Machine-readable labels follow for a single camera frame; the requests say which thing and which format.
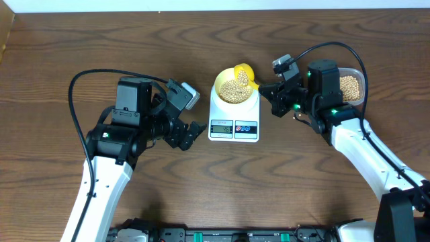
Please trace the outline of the yellow measuring scoop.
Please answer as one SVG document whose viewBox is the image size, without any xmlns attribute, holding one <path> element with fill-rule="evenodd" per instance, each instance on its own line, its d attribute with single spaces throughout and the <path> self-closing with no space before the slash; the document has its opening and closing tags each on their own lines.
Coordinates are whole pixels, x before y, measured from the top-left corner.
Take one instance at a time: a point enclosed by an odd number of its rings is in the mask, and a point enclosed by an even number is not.
<svg viewBox="0 0 430 242">
<path fill-rule="evenodd" d="M 259 85 L 255 82 L 255 74 L 253 69 L 246 63 L 236 65 L 233 69 L 235 80 L 242 86 L 250 87 L 254 90 L 259 89 Z"/>
</svg>

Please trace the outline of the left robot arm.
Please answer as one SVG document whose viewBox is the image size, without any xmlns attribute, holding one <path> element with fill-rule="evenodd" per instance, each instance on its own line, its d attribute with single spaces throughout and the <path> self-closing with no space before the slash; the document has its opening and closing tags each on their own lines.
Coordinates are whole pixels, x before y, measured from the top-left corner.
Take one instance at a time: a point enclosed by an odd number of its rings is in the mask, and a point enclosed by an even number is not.
<svg viewBox="0 0 430 242">
<path fill-rule="evenodd" d="M 161 87 L 154 79 L 122 77 L 116 103 L 100 115 L 95 128 L 82 136 L 85 164 L 81 185 L 62 241 L 103 241 L 118 201 L 139 156 L 164 140 L 188 150 L 206 124 L 179 119 L 198 101 L 199 93 L 172 79 Z"/>
</svg>

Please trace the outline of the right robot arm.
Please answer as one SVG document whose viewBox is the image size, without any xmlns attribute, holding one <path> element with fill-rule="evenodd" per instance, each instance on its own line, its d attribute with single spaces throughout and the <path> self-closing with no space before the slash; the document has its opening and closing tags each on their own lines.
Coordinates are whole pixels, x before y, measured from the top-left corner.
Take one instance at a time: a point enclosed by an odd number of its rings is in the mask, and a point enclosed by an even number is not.
<svg viewBox="0 0 430 242">
<path fill-rule="evenodd" d="M 348 158 L 380 203 L 376 222 L 339 223 L 324 240 L 428 241 L 429 180 L 405 165 L 360 119 L 360 111 L 344 102 L 336 62 L 310 63 L 306 85 L 288 55 L 275 60 L 273 70 L 282 81 L 259 87 L 273 115 L 306 114 L 306 125 Z"/>
</svg>

